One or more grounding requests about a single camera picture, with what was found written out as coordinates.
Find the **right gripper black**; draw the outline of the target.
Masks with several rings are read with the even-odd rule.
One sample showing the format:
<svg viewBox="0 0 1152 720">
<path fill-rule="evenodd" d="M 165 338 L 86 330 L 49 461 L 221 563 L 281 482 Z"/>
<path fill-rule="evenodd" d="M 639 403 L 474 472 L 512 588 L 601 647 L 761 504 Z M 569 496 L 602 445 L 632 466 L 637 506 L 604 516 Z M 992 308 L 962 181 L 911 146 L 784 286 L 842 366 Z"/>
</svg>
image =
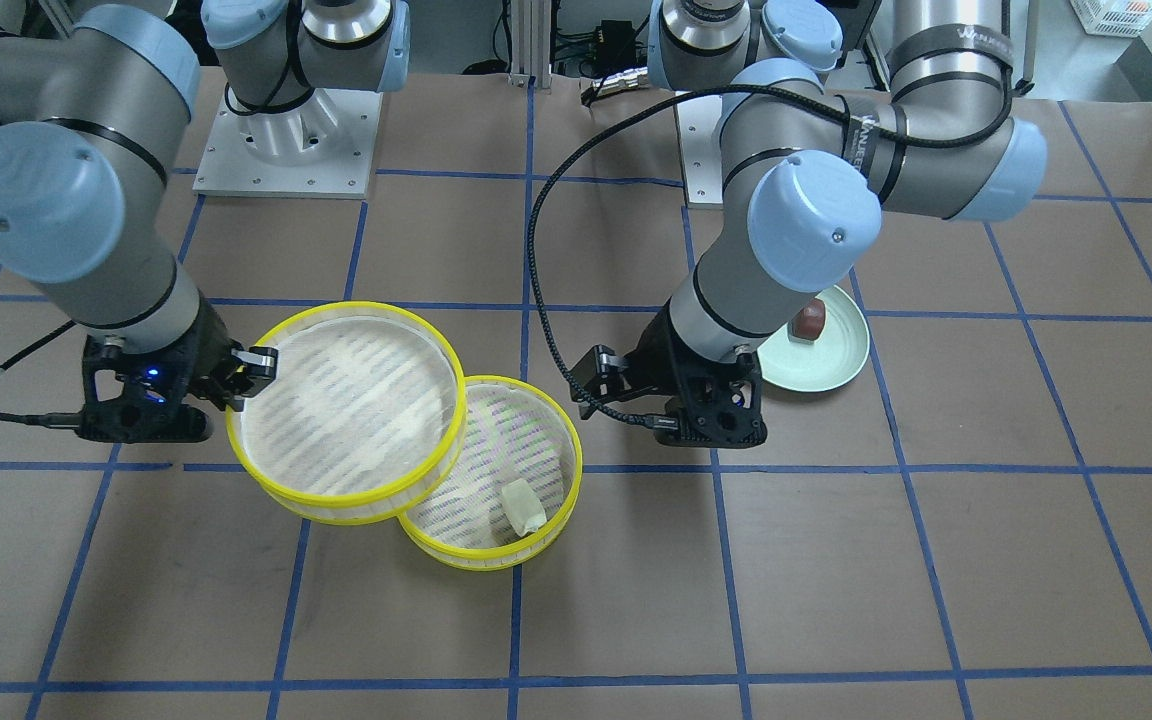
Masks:
<svg viewBox="0 0 1152 720">
<path fill-rule="evenodd" d="M 278 363 L 276 348 L 247 348 L 234 340 L 215 306 L 200 296 L 194 323 L 164 350 L 166 397 L 182 404 L 192 395 L 238 414 L 244 406 L 241 393 L 268 388 L 276 379 Z"/>
</svg>

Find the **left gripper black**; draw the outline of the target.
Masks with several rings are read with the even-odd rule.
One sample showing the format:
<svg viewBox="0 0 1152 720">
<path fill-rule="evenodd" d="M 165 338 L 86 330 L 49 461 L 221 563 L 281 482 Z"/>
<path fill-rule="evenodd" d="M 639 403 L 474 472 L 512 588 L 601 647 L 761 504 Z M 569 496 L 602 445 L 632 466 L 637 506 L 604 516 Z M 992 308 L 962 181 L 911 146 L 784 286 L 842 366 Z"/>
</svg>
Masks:
<svg viewBox="0 0 1152 720">
<path fill-rule="evenodd" d="M 639 341 L 626 354 L 607 344 L 594 344 L 568 369 L 570 397 L 584 414 L 593 414 L 594 404 L 609 407 L 635 397 L 669 397 L 672 389 L 670 361 L 687 353 L 705 357 L 713 363 L 732 364 L 737 354 L 755 354 L 751 338 L 733 338 L 730 346 L 718 347 L 718 357 L 695 350 L 673 324 L 667 306 L 658 311 Z"/>
</svg>

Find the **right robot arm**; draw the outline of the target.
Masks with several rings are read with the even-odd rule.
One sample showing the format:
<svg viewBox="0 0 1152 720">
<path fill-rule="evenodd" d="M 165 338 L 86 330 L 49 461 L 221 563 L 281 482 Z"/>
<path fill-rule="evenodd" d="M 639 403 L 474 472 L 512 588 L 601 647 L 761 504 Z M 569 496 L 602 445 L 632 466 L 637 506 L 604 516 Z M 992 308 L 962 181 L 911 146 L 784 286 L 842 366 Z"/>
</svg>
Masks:
<svg viewBox="0 0 1152 720">
<path fill-rule="evenodd" d="M 200 1 L 200 38 L 128 3 L 26 36 L 26 1 L 0 1 L 0 264 L 44 293 L 88 340 L 93 378 L 123 382 L 115 409 L 159 415 L 204 397 L 237 410 L 273 381 L 275 356 L 230 338 L 154 220 L 196 114 L 200 51 L 227 77 L 200 161 L 205 194 L 361 196 L 365 111 L 403 88 L 403 1 Z"/>
</svg>

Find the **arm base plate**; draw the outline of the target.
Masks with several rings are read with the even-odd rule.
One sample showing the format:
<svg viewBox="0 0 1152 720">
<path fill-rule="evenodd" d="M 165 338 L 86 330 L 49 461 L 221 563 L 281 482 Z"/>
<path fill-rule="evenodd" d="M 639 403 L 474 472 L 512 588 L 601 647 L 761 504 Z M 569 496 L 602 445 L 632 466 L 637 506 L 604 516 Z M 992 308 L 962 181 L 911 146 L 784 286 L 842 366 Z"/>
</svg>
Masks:
<svg viewBox="0 0 1152 720">
<path fill-rule="evenodd" d="M 722 160 L 717 141 L 721 120 L 721 97 L 700 97 L 675 108 L 679 156 L 689 209 L 721 210 Z"/>
<path fill-rule="evenodd" d="M 207 197 L 365 200 L 385 94 L 319 88 L 298 108 L 247 114 L 223 92 L 196 170 Z"/>
</svg>

